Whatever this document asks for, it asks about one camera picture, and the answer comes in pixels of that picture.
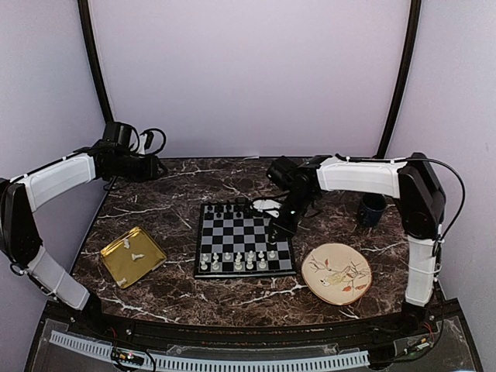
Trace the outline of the black grey chessboard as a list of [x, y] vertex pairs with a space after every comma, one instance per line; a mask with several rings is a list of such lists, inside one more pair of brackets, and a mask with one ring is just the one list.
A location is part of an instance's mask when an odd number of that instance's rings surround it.
[[[199, 209], [198, 238], [195, 254], [194, 278], [227, 279], [241, 277], [283, 277], [297, 273], [295, 257], [290, 239], [270, 243], [268, 240], [269, 222], [273, 217], [252, 209], [250, 201], [237, 198], [235, 201], [206, 202]], [[269, 251], [275, 251], [276, 257], [267, 257]], [[255, 257], [250, 260], [248, 253], [253, 251]], [[258, 271], [258, 254], [264, 252], [267, 269]], [[231, 253], [231, 259], [225, 260], [225, 253]], [[234, 270], [236, 254], [243, 255], [243, 269]], [[213, 270], [212, 254], [219, 255], [219, 269]], [[205, 261], [208, 269], [202, 270], [200, 262]], [[247, 270], [246, 264], [252, 262], [253, 269]]]

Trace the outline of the gold square tray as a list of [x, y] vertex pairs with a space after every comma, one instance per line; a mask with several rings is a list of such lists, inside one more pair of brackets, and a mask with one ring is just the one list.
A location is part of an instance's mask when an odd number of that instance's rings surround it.
[[145, 229], [136, 226], [103, 248], [100, 258], [117, 286], [126, 289], [156, 270], [167, 255]]

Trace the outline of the white chess king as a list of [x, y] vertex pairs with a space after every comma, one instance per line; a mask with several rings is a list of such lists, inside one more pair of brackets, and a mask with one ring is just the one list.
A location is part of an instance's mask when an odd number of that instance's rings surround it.
[[234, 270], [241, 271], [243, 269], [243, 262], [241, 260], [236, 259], [234, 261]]

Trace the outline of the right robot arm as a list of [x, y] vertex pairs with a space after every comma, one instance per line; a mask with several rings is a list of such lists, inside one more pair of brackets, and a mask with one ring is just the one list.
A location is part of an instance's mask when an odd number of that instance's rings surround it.
[[409, 246], [405, 301], [415, 306], [396, 318], [395, 328], [412, 336], [424, 326], [420, 307], [427, 305], [434, 288], [446, 195], [423, 153], [392, 160], [320, 155], [301, 164], [278, 157], [267, 177], [287, 194], [269, 223], [271, 242], [293, 237], [308, 207], [324, 192], [353, 191], [397, 200]]

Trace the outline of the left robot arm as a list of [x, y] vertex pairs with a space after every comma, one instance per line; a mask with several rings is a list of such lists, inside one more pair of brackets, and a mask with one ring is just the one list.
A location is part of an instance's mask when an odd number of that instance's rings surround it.
[[108, 122], [102, 138], [36, 170], [1, 180], [1, 251], [11, 271], [28, 276], [47, 295], [82, 312], [78, 323], [93, 338], [109, 332], [109, 320], [95, 307], [99, 299], [47, 252], [34, 218], [46, 203], [79, 186], [102, 179], [123, 178], [140, 183], [167, 173], [159, 153], [165, 132], [137, 132], [123, 122]]

